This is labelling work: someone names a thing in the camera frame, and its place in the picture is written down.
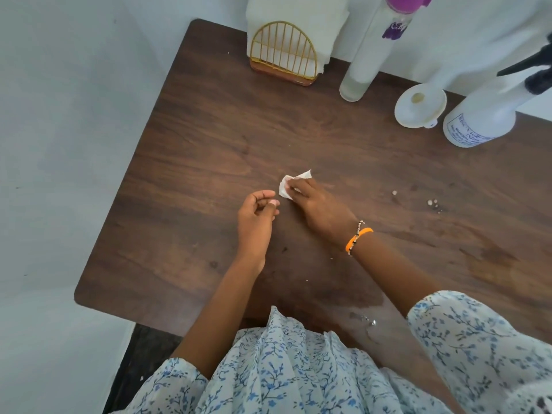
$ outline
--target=white spray bottle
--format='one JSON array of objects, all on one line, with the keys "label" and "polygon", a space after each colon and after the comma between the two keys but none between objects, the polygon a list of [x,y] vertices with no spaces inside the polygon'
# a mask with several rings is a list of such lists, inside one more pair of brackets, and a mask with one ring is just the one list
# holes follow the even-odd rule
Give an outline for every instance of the white spray bottle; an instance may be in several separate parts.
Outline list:
[{"label": "white spray bottle", "polygon": [[[535,55],[499,71],[505,76],[534,66],[552,66],[552,34],[549,44]],[[444,119],[443,131],[454,145],[470,148],[505,135],[515,124],[515,110],[523,103],[552,88],[552,67],[536,72],[510,90],[483,86],[468,95]]]}]

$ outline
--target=wooden table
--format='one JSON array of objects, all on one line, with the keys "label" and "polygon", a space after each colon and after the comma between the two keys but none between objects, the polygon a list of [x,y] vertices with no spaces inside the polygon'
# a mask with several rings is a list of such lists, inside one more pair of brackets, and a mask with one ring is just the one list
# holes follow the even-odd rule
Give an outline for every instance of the wooden table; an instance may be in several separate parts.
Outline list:
[{"label": "wooden table", "polygon": [[[332,60],[304,88],[253,72],[245,53],[244,32],[190,24],[75,291],[79,304],[184,334],[235,254],[244,197],[311,168],[444,289],[552,342],[552,123],[520,115],[507,136],[457,148],[440,125],[396,123],[411,81],[380,73],[347,103],[338,93],[345,62]],[[460,100],[450,94],[448,110]],[[381,290],[281,202],[247,317],[277,305],[447,399]],[[377,325],[366,330],[362,316]]]}]

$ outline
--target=orange bracelet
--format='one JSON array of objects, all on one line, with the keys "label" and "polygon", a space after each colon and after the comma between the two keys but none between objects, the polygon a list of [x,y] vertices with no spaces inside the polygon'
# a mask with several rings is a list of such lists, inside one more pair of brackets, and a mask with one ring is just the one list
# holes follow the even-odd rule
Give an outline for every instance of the orange bracelet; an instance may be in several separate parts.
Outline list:
[{"label": "orange bracelet", "polygon": [[367,232],[374,232],[374,230],[372,228],[361,229],[361,225],[363,223],[364,223],[364,221],[360,221],[358,223],[358,228],[357,228],[357,231],[356,231],[357,234],[349,240],[349,242],[347,243],[347,246],[345,247],[345,251],[347,252],[348,255],[351,255],[350,251],[353,250],[354,245],[357,243],[358,238],[362,234],[366,234]]}]

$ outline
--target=gold metal holder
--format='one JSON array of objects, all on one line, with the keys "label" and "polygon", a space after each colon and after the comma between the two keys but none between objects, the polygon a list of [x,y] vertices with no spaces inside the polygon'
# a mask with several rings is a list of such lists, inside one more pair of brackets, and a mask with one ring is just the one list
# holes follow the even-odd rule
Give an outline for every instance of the gold metal holder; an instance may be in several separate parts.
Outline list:
[{"label": "gold metal holder", "polygon": [[251,41],[251,68],[300,85],[318,77],[318,62],[312,41],[297,26],[272,21],[261,27]]}]

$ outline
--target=purple bottle cap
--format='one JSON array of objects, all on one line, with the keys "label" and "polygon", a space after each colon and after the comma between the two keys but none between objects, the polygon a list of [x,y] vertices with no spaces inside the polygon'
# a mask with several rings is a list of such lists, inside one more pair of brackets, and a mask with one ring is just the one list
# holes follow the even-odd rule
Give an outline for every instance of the purple bottle cap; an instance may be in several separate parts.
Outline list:
[{"label": "purple bottle cap", "polygon": [[412,14],[421,6],[428,5],[431,0],[387,0],[387,4],[396,12]]}]

